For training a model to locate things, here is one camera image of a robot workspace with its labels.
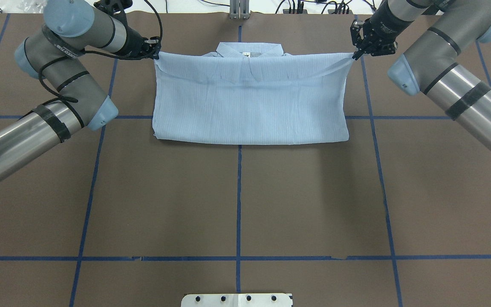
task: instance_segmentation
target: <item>table surface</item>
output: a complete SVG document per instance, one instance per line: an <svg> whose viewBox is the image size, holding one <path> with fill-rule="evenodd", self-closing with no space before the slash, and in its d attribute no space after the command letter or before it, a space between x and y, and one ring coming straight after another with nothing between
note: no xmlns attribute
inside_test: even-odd
<svg viewBox="0 0 491 307"><path fill-rule="evenodd" d="M0 129L51 99L13 52L42 16L0 15ZM163 51L220 41L353 51L353 16L163 15ZM436 17L398 41L403 52ZM143 35L152 14L133 12ZM0 306L179 306L186 293L286 292L295 306L491 306L491 152L425 96L347 79L348 142L156 140L152 61L81 58L120 115L0 183ZM491 43L458 59L491 84Z"/></svg>

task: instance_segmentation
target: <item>white mounting plate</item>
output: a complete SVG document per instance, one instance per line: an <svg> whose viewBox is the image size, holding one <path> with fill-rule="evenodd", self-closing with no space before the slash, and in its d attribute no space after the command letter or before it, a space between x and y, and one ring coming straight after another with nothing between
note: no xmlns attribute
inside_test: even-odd
<svg viewBox="0 0 491 307"><path fill-rule="evenodd" d="M181 307L292 307L293 295L286 293L240 293L185 295Z"/></svg>

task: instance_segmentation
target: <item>light blue garment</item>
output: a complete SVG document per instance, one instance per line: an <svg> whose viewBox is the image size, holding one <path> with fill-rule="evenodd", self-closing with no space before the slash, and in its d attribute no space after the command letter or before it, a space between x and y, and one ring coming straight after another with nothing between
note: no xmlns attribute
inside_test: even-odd
<svg viewBox="0 0 491 307"><path fill-rule="evenodd" d="M205 56L161 52L155 136L234 145L346 141L351 56L294 56L275 43L220 43Z"/></svg>

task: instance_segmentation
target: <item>white shirt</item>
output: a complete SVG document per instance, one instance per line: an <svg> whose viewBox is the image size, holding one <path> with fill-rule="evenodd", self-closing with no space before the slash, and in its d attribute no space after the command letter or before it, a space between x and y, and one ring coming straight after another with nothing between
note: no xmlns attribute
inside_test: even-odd
<svg viewBox="0 0 491 307"><path fill-rule="evenodd" d="M351 56L294 56L276 43L220 43L205 56L161 52L155 136L234 145L348 140L343 101Z"/></svg>

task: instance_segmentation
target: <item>white floor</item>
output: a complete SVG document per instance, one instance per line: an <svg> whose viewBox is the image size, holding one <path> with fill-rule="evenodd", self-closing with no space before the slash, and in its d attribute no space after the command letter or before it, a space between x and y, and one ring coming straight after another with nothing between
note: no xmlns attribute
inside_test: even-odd
<svg viewBox="0 0 491 307"><path fill-rule="evenodd" d="M0 0L0 7L4 12L24 12L19 8L22 2L37 2L42 3L44 0ZM90 4L96 2L97 0L87 0ZM203 3L200 0L167 0L168 1L168 12L228 12L228 7L226 6L214 6L212 4ZM214 3L224 3L228 4L228 0L208 0ZM382 0L367 0L373 2L378 8ZM158 10L158 12L166 12L165 0L150 0L151 4ZM250 0L249 8L254 12L263 12L265 14L273 14L280 3L280 0ZM304 8L308 10L309 14L320 14L321 10L325 6L324 3L317 4L311 2L305 2ZM331 4L328 9L332 9L334 6ZM372 14L372 10L363 0L352 0L349 3L349 7L354 14ZM279 12L282 9L289 8L288 2L281 6ZM130 11L142 10L145 12L151 12L149 6L143 0L134 0L134 5L130 8Z"/></svg>

